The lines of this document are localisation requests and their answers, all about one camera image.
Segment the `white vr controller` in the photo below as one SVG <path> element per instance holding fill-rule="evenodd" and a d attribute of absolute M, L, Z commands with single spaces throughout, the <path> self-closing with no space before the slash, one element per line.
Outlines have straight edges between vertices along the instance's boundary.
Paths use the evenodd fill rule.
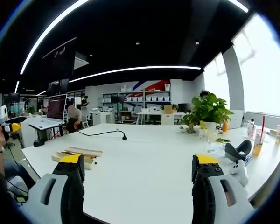
<path fill-rule="evenodd" d="M 244 187 L 248 183 L 248 174 L 245 162 L 243 160 L 238 160 L 234 163 L 232 167 L 231 174 L 238 174 L 239 176 L 239 183 Z"/>

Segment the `ceiling light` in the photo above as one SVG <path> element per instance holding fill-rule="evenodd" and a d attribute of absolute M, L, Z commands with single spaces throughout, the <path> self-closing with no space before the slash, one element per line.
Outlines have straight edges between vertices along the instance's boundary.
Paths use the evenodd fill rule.
<path fill-rule="evenodd" d="M 19 83 L 20 81 L 17 82 L 17 85 L 15 86 L 15 90 L 14 90 L 14 93 L 17 93 L 17 90 L 18 90 L 18 86 L 19 86 Z"/>
<path fill-rule="evenodd" d="M 118 70 L 112 70 L 112 71 L 105 71 L 105 72 L 101 72 L 101 73 L 98 73 L 98 74 L 77 78 L 77 79 L 69 81 L 69 83 L 72 83 L 72 82 L 75 82 L 75 81 L 78 81 L 78 80 L 81 80 L 81 79 L 85 79 L 85 78 L 100 76 L 100 75 L 114 73 L 114 72 L 129 71 L 129 70 L 140 70 L 140 69 L 195 69 L 195 70 L 200 70 L 201 68 L 193 67 L 193 66 L 177 66 L 177 65 L 135 67 L 135 68 L 128 68 L 128 69 L 118 69 Z"/>
<path fill-rule="evenodd" d="M 74 4 L 72 4 L 70 7 L 68 7 L 66 10 L 64 10 L 59 16 L 57 16 L 57 18 L 55 18 L 53 20 L 53 22 L 51 22 L 51 24 L 45 29 L 45 31 L 40 35 L 40 37 L 38 38 L 38 40 L 35 42 L 35 44 L 33 45 L 31 51 L 29 52 L 23 67 L 21 69 L 20 74 L 22 75 L 28 62 L 30 61 L 32 55 L 34 54 L 34 52 L 36 51 L 36 49 L 38 48 L 38 46 L 41 44 L 41 42 L 43 41 L 43 39 L 48 35 L 48 33 L 64 18 L 66 17 L 68 14 L 70 14 L 72 11 L 74 11 L 76 8 L 80 7 L 81 5 L 83 5 L 84 3 L 88 2 L 89 0 L 78 0 L 77 2 L 75 2 Z"/>
<path fill-rule="evenodd" d="M 242 3 L 238 2 L 237 0 L 228 0 L 228 1 L 230 1 L 232 4 L 236 5 L 240 9 L 242 9 L 245 13 L 249 11 L 246 6 L 244 6 Z"/>
<path fill-rule="evenodd" d="M 41 95 L 41 94 L 43 94 L 43 93 L 45 93 L 46 91 L 42 91 L 42 92 L 40 92 L 39 94 L 37 94 L 37 96 L 39 96 L 39 95 Z"/>

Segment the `window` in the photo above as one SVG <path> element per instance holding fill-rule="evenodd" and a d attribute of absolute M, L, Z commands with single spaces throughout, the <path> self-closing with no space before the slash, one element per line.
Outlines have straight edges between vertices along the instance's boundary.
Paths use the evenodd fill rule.
<path fill-rule="evenodd" d="M 280 44 L 254 15 L 234 39 L 244 87 L 245 110 L 280 115 Z"/>
<path fill-rule="evenodd" d="M 228 78 L 221 53 L 204 68 L 204 82 L 205 89 L 226 100 L 226 108 L 229 109 Z"/>

